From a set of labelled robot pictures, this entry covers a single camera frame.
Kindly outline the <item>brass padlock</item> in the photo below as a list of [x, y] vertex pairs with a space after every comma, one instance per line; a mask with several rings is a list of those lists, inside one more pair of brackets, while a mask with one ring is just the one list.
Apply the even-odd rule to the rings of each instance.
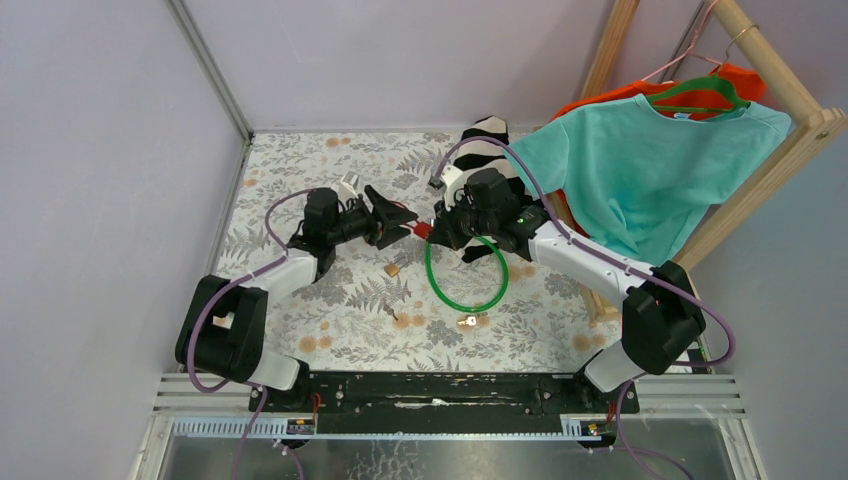
[[408, 263], [409, 260], [406, 257], [397, 257], [384, 267], [384, 272], [390, 278], [394, 278]]

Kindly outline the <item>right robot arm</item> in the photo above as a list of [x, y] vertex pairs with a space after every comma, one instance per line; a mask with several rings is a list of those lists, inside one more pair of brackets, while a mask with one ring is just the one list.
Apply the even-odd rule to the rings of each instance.
[[444, 193], [428, 242], [467, 252], [489, 241], [619, 303], [620, 340], [587, 361], [573, 386], [583, 410], [601, 410], [628, 379], [664, 374], [705, 330], [689, 275], [676, 263], [652, 266], [580, 236], [541, 203], [524, 200], [495, 168], [448, 166], [433, 184]]

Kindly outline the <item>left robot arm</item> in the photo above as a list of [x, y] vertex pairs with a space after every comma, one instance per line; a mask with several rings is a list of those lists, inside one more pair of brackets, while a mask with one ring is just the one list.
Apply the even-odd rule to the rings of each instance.
[[214, 393], [228, 383], [272, 389], [288, 411], [309, 401], [310, 385], [299, 377], [307, 364], [265, 344], [267, 311], [295, 291], [321, 280], [336, 248], [363, 239], [382, 250], [409, 236], [416, 213], [372, 186], [348, 200], [328, 187], [305, 189], [303, 218], [279, 258], [235, 279], [203, 277], [195, 289], [176, 345], [193, 386]]

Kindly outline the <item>red cable lock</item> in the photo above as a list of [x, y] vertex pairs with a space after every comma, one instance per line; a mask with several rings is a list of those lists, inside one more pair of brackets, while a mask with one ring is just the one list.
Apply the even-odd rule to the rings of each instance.
[[426, 236], [431, 229], [431, 225], [425, 221], [420, 220], [418, 214], [409, 210], [403, 203], [398, 201], [391, 201], [391, 204], [395, 205], [400, 210], [400, 213], [397, 213], [395, 215], [398, 220], [398, 223], [396, 225], [412, 225], [414, 227], [414, 230], [411, 235], [415, 235], [421, 239], [426, 239]]

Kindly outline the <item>green cable lock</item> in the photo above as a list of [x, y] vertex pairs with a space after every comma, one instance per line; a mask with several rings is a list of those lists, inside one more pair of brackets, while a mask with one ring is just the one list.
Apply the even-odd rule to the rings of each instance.
[[429, 286], [431, 287], [432, 291], [445, 305], [447, 305], [448, 307], [450, 307], [453, 310], [456, 310], [456, 311], [462, 312], [462, 313], [466, 313], [466, 314], [483, 313], [483, 312], [486, 312], [486, 311], [492, 309], [493, 307], [497, 306], [501, 302], [501, 300], [504, 298], [504, 296], [506, 295], [506, 293], [508, 291], [508, 287], [509, 287], [509, 266], [508, 266], [508, 263], [507, 263], [504, 255], [501, 253], [501, 250], [492, 241], [487, 240], [487, 239], [485, 239], [481, 236], [475, 237], [475, 240], [480, 241], [485, 247], [487, 247], [495, 255], [496, 259], [499, 262], [499, 266], [500, 266], [500, 270], [501, 270], [501, 274], [502, 274], [501, 285], [500, 285], [499, 289], [497, 290], [497, 292], [495, 293], [495, 295], [490, 300], [488, 300], [487, 302], [482, 303], [480, 305], [474, 305], [474, 306], [463, 305], [463, 304], [457, 303], [456, 301], [451, 299], [447, 294], [445, 294], [442, 291], [441, 287], [439, 286], [438, 281], [437, 281], [436, 276], [435, 276], [435, 273], [434, 273], [434, 270], [433, 270], [433, 262], [432, 262], [432, 247], [433, 247], [433, 245], [430, 244], [430, 243], [427, 243], [426, 246], [425, 246], [425, 249], [424, 249], [425, 272], [426, 272], [426, 277], [427, 277]]

